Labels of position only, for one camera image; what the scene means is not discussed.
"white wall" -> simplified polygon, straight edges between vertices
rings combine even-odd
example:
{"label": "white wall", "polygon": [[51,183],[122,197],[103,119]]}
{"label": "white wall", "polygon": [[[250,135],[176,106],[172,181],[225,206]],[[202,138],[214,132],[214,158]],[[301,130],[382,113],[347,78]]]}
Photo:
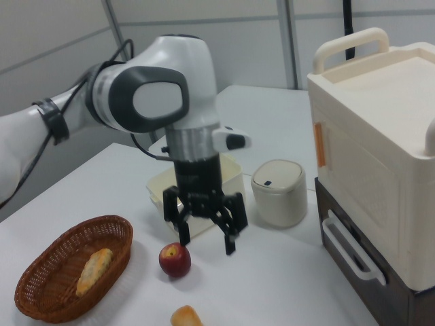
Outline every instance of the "white wall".
{"label": "white wall", "polygon": [[[2,0],[0,31],[0,115],[65,91],[116,50],[101,0]],[[16,197],[0,210],[0,221],[114,141],[131,143],[126,134],[98,127],[50,144]]]}
{"label": "white wall", "polygon": [[[312,59],[326,41],[344,35],[342,0],[293,0],[298,57],[303,89],[307,74],[312,72]],[[370,27],[384,29],[391,46],[405,46],[418,41],[435,43],[435,1],[428,0],[353,0],[353,30]],[[356,48],[362,55],[374,47]],[[345,59],[342,53],[330,63]]]}
{"label": "white wall", "polygon": [[232,84],[293,88],[281,0],[111,0],[124,39],[137,51],[163,34],[190,34],[210,48],[218,90]]}

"black pole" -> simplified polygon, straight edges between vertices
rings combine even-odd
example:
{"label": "black pole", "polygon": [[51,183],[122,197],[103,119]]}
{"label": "black pole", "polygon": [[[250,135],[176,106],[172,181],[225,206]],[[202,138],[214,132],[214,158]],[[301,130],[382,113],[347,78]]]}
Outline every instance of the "black pole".
{"label": "black pole", "polygon": [[[352,26],[352,0],[343,0],[343,18],[345,23],[345,35],[353,34]],[[346,60],[355,57],[355,48],[346,50]]]}

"black cable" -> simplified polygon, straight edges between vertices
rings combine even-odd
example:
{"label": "black cable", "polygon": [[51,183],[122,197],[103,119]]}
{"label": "black cable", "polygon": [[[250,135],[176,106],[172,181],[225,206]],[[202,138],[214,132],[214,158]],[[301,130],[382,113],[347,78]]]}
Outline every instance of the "black cable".
{"label": "black cable", "polygon": [[[116,57],[119,55],[119,53],[127,46],[130,45],[130,55],[131,58],[134,56],[134,44],[133,44],[133,40],[132,39],[127,39],[114,53],[114,55],[108,60],[108,62],[112,63]],[[80,76],[80,78],[77,81],[77,88],[71,93],[71,95],[69,96],[69,98],[67,99],[67,101],[65,102],[65,104],[63,105],[62,109],[60,110],[60,112],[62,113],[62,115],[66,112],[66,110],[68,109],[69,105],[71,104],[71,102],[73,101],[75,95],[77,95],[77,93],[80,91],[80,89],[82,89],[82,87],[84,86],[84,84],[86,84],[86,82],[88,82],[88,74],[89,72],[83,74],[82,76]],[[24,172],[24,174],[22,175],[20,181],[18,182],[17,188],[15,189],[14,193],[4,202],[2,202],[0,204],[0,209],[2,209],[18,192],[18,190],[22,187],[22,185],[24,184],[24,182],[27,180],[27,178],[29,177],[29,175],[32,173],[33,169],[35,168],[36,164],[38,163],[39,159],[42,156],[42,153],[44,152],[44,150],[47,147],[48,142],[50,141],[50,138],[52,137],[52,131],[49,131],[47,136],[45,137],[45,139],[43,140],[43,143],[41,144],[41,146],[39,147],[39,150],[35,156],[35,158],[32,160],[32,162],[30,163],[29,167],[26,169],[26,171]]]}
{"label": "black cable", "polygon": [[[343,19],[345,35],[353,34],[352,26],[352,0],[343,0]],[[355,48],[346,49],[346,60],[355,58]]]}
{"label": "black cable", "polygon": [[159,161],[170,161],[170,162],[173,162],[173,159],[172,159],[172,158],[169,158],[169,157],[167,157],[167,156],[157,156],[157,155],[154,155],[153,153],[147,151],[145,148],[143,148],[142,146],[140,146],[140,144],[137,142],[137,139],[136,139],[136,137],[135,137],[134,134],[130,134],[130,136],[131,136],[131,139],[133,140],[133,143],[136,145],[136,147],[137,147],[137,148],[138,148],[142,153],[148,155],[148,156],[151,157],[151,158],[154,158],[154,159],[156,159],[156,160],[159,160]]}

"orange label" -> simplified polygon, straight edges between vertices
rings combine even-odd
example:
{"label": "orange label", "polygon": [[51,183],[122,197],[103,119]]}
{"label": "orange label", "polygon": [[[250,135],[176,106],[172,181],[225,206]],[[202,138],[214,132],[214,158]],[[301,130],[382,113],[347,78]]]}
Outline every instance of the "orange label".
{"label": "orange label", "polygon": [[321,132],[321,124],[314,124],[314,140],[315,140],[315,152],[317,154],[317,166],[321,168],[326,165],[325,150],[324,150],[324,136]]}

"white table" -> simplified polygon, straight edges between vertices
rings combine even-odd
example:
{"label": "white table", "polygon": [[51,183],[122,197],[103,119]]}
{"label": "white table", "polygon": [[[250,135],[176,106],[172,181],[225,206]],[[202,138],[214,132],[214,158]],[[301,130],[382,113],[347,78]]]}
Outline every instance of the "white table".
{"label": "white table", "polygon": [[[291,117],[281,113],[271,109],[277,120]],[[247,151],[259,149],[254,145]],[[236,252],[227,257],[223,233],[211,228],[188,245],[188,275],[170,281],[158,265],[158,254],[177,237],[146,190],[147,181],[170,166],[138,149],[110,145],[0,223],[1,324],[45,325],[14,305],[21,274],[65,230],[115,214],[134,228],[130,263],[101,302],[68,325],[169,326],[173,311],[185,304],[196,309],[206,326],[376,325],[321,245],[315,193],[309,191],[309,210],[301,223],[275,230],[257,214],[249,175],[244,176],[249,226],[237,239]]]}
{"label": "white table", "polygon": [[[230,86],[219,93],[216,107],[222,126],[242,130],[252,138],[252,150],[229,152],[246,175],[253,175],[269,160],[291,160],[304,167],[307,187],[315,189],[317,161],[308,92]],[[165,145],[166,138],[162,137],[150,151],[162,155]]]}

